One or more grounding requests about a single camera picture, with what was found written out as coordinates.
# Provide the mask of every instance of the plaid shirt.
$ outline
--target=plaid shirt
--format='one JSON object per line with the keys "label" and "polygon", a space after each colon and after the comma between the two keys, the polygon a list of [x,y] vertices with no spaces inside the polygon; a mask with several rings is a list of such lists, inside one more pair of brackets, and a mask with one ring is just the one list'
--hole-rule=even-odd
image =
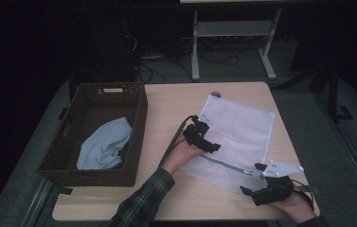
{"label": "plaid shirt", "polygon": [[164,168],[157,169],[140,189],[119,205],[108,226],[149,226],[161,200],[174,185],[175,181]]}

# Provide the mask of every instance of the white table leg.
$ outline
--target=white table leg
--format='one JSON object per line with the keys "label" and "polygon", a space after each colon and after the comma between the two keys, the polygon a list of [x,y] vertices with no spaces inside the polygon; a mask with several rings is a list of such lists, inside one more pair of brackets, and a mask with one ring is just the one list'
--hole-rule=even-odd
{"label": "white table leg", "polygon": [[281,14],[281,9],[277,9],[275,17],[270,25],[269,33],[267,34],[267,42],[263,49],[259,50],[261,61],[263,62],[264,69],[266,70],[267,76],[269,79],[276,79],[275,71],[273,70],[272,64],[269,61],[268,54],[270,50],[270,45],[272,44],[273,38],[276,33],[278,19]]}
{"label": "white table leg", "polygon": [[198,63],[198,11],[195,11],[193,17],[192,80],[197,81],[201,78]]}

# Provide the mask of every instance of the wrist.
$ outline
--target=wrist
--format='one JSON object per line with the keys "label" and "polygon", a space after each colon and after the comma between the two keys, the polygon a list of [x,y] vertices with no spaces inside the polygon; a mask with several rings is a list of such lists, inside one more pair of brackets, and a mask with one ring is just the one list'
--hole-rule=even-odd
{"label": "wrist", "polygon": [[316,214],[310,207],[284,207],[281,210],[296,224],[316,218]]}
{"label": "wrist", "polygon": [[168,160],[161,166],[164,168],[171,176],[174,175],[175,171],[179,168],[173,162],[169,162]]}

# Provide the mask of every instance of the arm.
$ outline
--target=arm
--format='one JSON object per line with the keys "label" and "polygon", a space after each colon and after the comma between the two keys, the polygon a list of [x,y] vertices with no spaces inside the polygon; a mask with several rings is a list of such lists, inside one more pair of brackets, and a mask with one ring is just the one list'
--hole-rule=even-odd
{"label": "arm", "polygon": [[204,153],[191,147],[181,134],[161,168],[157,169],[143,185],[123,201],[108,226],[148,226],[154,219],[161,201],[172,189],[172,175],[192,157]]}
{"label": "arm", "polygon": [[275,201],[271,206],[283,211],[299,227],[328,227],[323,217],[318,217],[309,204],[293,192],[285,201]]}

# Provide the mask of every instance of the dark background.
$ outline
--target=dark background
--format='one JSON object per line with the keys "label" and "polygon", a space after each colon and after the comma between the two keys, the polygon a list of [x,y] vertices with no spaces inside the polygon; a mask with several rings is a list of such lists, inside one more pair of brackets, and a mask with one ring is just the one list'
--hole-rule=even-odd
{"label": "dark background", "polygon": [[[64,82],[71,77],[78,82],[134,79],[135,58],[126,51],[126,27],[144,46],[179,56],[179,50],[166,46],[191,25],[187,12],[158,12],[152,17],[137,13],[122,26],[118,18],[123,13],[64,10],[78,4],[112,3],[0,0],[0,193]],[[168,38],[158,38],[160,32]],[[340,62],[341,78],[357,91],[357,3],[285,9],[276,39],[291,36],[300,41],[294,69],[306,70],[330,54]]]}

